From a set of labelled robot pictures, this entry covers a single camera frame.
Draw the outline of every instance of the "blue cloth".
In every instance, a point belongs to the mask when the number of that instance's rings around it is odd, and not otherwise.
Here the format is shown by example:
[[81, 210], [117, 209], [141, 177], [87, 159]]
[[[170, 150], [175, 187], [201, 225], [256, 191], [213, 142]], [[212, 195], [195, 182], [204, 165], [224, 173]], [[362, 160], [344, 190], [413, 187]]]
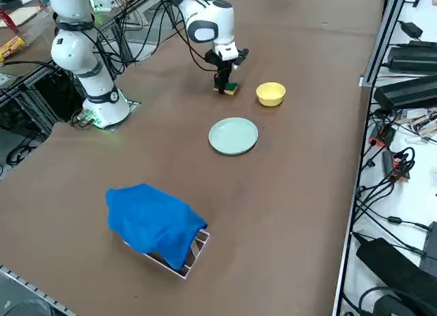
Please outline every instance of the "blue cloth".
[[159, 253], [175, 270], [206, 222], [183, 201], [147, 184], [109, 189], [108, 226], [138, 253]]

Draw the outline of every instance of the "green sponge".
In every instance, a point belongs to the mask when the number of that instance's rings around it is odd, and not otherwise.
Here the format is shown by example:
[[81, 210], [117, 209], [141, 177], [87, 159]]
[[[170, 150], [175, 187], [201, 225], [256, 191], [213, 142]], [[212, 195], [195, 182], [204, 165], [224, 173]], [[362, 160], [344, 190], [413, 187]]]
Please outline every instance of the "green sponge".
[[[225, 93], [227, 95], [233, 96], [237, 92], [237, 89], [238, 89], [238, 83], [228, 83], [225, 86]], [[217, 85], [214, 85], [214, 90], [219, 91]]]

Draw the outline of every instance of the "yellow bowl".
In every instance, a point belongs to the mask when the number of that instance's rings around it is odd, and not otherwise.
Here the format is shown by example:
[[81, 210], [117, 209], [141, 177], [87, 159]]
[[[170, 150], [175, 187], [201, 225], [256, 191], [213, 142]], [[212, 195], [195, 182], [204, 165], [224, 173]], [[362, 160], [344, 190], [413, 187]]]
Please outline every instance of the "yellow bowl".
[[264, 106], [277, 106], [284, 99], [285, 87], [282, 84], [267, 82], [257, 88], [259, 102]]

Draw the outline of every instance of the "light green plate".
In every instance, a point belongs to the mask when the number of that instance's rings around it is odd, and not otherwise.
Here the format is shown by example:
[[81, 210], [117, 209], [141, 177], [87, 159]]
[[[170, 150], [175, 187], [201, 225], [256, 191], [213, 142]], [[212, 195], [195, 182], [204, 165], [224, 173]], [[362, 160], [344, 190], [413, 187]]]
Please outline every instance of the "light green plate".
[[245, 118], [226, 118], [211, 128], [209, 140], [212, 147], [222, 154], [243, 154], [257, 142], [258, 129]]

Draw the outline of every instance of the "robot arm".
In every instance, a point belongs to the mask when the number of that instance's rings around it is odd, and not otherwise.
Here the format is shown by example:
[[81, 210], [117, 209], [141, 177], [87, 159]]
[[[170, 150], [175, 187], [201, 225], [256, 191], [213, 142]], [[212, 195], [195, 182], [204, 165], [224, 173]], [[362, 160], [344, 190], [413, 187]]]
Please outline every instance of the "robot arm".
[[223, 60], [238, 58], [234, 42], [234, 9], [224, 0], [172, 0], [180, 9], [188, 37], [194, 43], [212, 42]]
[[[86, 91], [83, 113], [97, 127], [116, 124], [129, 114], [129, 105], [115, 86], [94, 42], [98, 32], [89, 0], [50, 0], [57, 15], [59, 33], [52, 43], [53, 61], [71, 71]], [[238, 66], [248, 50], [239, 51], [234, 42], [234, 9], [223, 0], [172, 0], [181, 11], [190, 40], [212, 43], [205, 61], [217, 66], [216, 89], [223, 94], [231, 69]]]

